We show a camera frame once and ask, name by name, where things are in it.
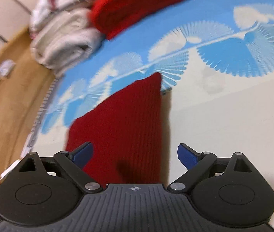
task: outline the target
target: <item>gray gripper base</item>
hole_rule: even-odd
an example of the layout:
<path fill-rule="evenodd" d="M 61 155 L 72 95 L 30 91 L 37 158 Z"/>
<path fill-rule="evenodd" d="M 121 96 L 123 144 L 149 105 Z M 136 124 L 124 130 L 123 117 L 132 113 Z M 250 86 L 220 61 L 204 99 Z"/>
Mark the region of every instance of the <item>gray gripper base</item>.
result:
<path fill-rule="evenodd" d="M 8 222 L 0 232 L 274 232 L 267 224 L 234 229 L 200 216 L 186 196 L 167 192 L 161 184 L 109 184 L 98 194 L 87 194 L 67 217 L 53 224 L 24 228 Z"/>

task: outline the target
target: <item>red knit pillow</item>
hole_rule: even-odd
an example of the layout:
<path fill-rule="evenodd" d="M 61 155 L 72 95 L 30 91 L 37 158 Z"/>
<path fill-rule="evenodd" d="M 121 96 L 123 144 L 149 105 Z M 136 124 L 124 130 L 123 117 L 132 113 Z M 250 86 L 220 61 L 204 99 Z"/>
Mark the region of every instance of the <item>red knit pillow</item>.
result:
<path fill-rule="evenodd" d="M 66 150 L 92 142 L 93 157 L 83 170 L 102 186 L 160 182 L 160 88 L 157 72 L 116 92 L 70 127 Z"/>
<path fill-rule="evenodd" d="M 182 0 L 96 0 L 90 15 L 94 26 L 112 39 L 145 16 Z"/>

